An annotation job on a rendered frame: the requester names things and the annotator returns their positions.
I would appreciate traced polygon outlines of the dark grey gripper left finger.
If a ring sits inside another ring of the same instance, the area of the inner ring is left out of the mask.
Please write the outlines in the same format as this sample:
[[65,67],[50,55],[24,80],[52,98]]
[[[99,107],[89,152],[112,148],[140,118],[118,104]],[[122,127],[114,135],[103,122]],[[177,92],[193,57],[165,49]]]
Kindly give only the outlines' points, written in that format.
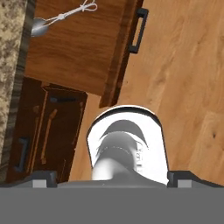
[[53,188],[57,186],[56,177],[56,171],[35,171],[22,180],[0,184],[0,188]]

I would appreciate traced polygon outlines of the white and black round object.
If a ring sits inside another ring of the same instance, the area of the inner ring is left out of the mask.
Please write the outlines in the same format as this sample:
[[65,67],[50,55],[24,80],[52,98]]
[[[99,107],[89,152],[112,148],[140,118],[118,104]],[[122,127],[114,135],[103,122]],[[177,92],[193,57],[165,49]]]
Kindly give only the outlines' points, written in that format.
[[168,184],[163,130],[158,117],[147,108],[120,105],[98,115],[87,132],[91,166],[108,149],[130,155],[131,167],[144,178]]

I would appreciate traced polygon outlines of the open wooden drawer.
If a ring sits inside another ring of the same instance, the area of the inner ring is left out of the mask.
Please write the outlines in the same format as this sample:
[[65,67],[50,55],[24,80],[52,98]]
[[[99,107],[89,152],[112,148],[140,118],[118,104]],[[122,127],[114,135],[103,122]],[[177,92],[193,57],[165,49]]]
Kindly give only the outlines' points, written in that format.
[[117,104],[144,0],[95,0],[98,9],[74,14],[30,40],[27,77]]

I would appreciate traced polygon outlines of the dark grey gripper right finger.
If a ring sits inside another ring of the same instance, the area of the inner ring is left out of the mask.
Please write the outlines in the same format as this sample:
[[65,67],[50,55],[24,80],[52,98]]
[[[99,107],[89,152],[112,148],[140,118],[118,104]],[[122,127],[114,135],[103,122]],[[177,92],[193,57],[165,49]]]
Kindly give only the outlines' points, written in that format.
[[201,179],[191,171],[168,171],[167,178],[167,186],[172,188],[224,188],[224,185]]

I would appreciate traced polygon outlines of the dark wooden cupboard door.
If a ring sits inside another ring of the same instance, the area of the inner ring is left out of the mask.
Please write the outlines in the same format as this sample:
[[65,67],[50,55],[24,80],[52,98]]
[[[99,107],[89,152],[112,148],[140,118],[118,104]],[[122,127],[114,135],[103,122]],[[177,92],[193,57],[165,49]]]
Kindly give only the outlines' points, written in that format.
[[[56,181],[67,182],[88,95],[85,92],[53,84],[44,87],[44,90],[46,101],[30,172],[56,171]],[[76,101],[52,103],[50,97],[73,97]]]

